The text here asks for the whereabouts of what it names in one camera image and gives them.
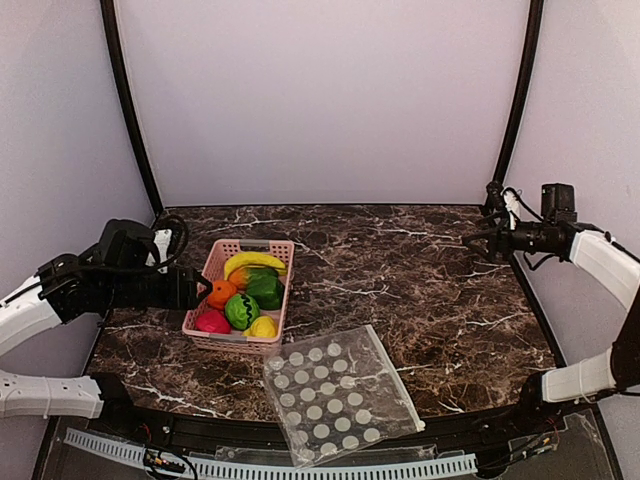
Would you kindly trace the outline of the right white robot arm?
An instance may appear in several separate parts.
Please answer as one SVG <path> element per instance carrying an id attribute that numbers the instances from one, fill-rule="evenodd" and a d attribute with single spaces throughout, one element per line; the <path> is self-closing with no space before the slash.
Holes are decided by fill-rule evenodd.
<path id="1" fill-rule="evenodd" d="M 589 403 L 600 405 L 610 428 L 638 423 L 638 259 L 609 233 L 568 220 L 502 220 L 462 243 L 490 261 L 541 254 L 576 270 L 534 283 L 554 317 L 551 328 L 567 364 L 530 375 L 503 423 L 530 434 L 547 419 Z"/>

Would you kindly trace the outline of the green toy watermelon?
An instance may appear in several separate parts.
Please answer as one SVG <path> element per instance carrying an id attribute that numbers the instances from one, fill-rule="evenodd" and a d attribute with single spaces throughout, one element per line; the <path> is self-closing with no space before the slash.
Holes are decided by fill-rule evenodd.
<path id="1" fill-rule="evenodd" d="M 261 310 L 256 300 L 247 294 L 236 294 L 226 304 L 226 319 L 235 330 L 246 330 L 260 316 Z"/>

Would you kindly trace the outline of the pink plastic basket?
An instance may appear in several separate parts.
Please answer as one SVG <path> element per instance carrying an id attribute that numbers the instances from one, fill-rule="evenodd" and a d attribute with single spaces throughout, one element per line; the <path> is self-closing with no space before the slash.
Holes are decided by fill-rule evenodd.
<path id="1" fill-rule="evenodd" d="M 222 239 L 203 269 L 212 291 L 187 312 L 182 333 L 198 348 L 262 355 L 281 343 L 293 276 L 289 240 Z"/>

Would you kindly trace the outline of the clear dotted zip bag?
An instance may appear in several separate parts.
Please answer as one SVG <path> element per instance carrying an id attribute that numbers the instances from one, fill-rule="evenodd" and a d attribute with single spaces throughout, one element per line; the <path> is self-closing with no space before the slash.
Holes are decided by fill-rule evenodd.
<path id="1" fill-rule="evenodd" d="M 307 414 L 313 419 L 323 418 L 327 411 L 351 416 L 363 407 L 376 426 L 392 422 L 392 437 L 425 428 L 370 324 L 279 347 L 264 359 L 263 384 L 279 424 L 287 414 L 302 413 L 309 406 L 319 409 Z M 348 451 L 326 443 L 317 452 L 296 449 L 289 454 L 295 467 L 316 467 L 370 446 Z"/>

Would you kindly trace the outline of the yellow toy lemon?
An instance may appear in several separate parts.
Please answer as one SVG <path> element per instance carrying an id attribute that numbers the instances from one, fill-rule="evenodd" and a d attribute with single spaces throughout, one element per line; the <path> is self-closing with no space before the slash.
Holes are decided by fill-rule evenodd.
<path id="1" fill-rule="evenodd" d="M 256 318 L 248 329 L 243 332 L 245 337 L 274 338 L 278 333 L 278 324 L 270 316 Z"/>

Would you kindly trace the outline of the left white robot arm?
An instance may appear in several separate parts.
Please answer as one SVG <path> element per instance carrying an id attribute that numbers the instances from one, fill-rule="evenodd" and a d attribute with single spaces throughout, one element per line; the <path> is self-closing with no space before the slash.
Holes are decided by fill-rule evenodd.
<path id="1" fill-rule="evenodd" d="M 198 270 L 170 266 L 90 265 L 63 255 L 42 266 L 1 301 L 1 353 L 85 314 L 114 309 L 194 310 L 212 292 Z M 141 427 L 126 388 L 113 374 L 76 378 L 1 373 L 1 416 L 71 416 L 98 419 L 120 436 Z"/>

